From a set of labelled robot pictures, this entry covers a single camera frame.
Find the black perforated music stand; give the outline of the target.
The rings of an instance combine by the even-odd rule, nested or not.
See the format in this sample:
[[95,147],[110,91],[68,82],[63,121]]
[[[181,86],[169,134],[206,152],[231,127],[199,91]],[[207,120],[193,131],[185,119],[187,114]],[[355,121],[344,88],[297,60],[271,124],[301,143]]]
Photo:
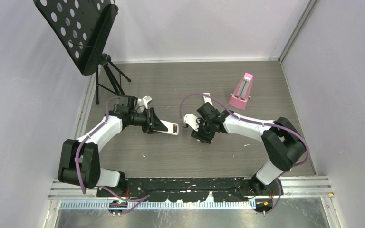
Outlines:
[[110,67],[111,57],[104,53],[119,7],[113,0],[36,0],[36,8],[53,29],[79,72],[98,75],[102,67],[113,87],[109,92],[124,96],[121,80]]

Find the long white remote control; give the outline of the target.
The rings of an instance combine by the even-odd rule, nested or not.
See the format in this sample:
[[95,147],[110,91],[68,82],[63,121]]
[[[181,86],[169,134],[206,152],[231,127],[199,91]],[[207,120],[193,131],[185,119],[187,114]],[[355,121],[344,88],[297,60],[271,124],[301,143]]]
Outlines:
[[204,103],[209,103],[210,105],[213,105],[212,99],[210,98],[210,93],[203,93],[203,100]]

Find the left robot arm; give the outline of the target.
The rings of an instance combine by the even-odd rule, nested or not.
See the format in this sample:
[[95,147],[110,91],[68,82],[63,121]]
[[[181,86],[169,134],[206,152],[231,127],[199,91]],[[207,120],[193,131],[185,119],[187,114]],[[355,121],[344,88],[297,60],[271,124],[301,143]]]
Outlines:
[[140,126],[147,134],[165,133],[178,135],[175,123],[161,120],[154,108],[149,107],[151,97],[116,96],[114,108],[106,108],[103,119],[88,133],[77,139],[63,142],[58,168],[61,183],[79,186],[82,191],[94,187],[108,187],[116,197],[126,193],[125,175],[120,171],[102,168],[99,153],[104,146],[126,127]]

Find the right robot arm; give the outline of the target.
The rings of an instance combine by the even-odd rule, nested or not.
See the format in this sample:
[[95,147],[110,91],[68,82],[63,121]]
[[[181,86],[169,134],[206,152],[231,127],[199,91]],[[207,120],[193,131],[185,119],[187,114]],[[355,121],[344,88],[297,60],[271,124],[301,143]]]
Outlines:
[[249,118],[230,110],[218,111],[209,102],[197,109],[199,116],[186,114],[183,122],[192,128],[191,136],[210,144],[216,133],[235,134],[263,143],[268,159],[251,178],[259,195],[271,189],[271,183],[290,171],[307,152],[305,140],[284,117],[272,120]]

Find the pink metronome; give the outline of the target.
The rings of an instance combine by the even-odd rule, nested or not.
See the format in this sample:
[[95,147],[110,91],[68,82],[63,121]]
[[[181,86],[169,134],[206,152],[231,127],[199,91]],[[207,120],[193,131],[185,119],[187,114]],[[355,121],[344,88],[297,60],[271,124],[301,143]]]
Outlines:
[[228,104],[234,108],[245,110],[248,101],[251,99],[251,90],[253,85],[253,75],[245,73],[238,85],[236,86]]

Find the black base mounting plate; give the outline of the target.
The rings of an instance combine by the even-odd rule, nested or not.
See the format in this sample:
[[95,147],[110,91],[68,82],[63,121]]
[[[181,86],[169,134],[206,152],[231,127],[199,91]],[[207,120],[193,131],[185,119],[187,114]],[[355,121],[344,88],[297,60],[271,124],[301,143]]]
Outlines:
[[101,187],[98,197],[128,197],[148,202],[244,202],[253,197],[277,197],[283,195],[280,181],[268,187],[253,183],[244,177],[207,178],[123,178],[116,187]]

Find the small white remote control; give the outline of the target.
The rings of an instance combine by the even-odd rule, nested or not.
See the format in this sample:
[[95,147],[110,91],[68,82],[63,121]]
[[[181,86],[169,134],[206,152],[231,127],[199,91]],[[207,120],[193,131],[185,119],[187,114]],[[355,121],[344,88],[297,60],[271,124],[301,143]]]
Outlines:
[[179,125],[178,124],[168,122],[168,121],[164,121],[164,120],[161,120],[161,122],[167,128],[167,131],[160,131],[161,133],[170,134],[170,135],[178,135],[178,133],[179,133]]

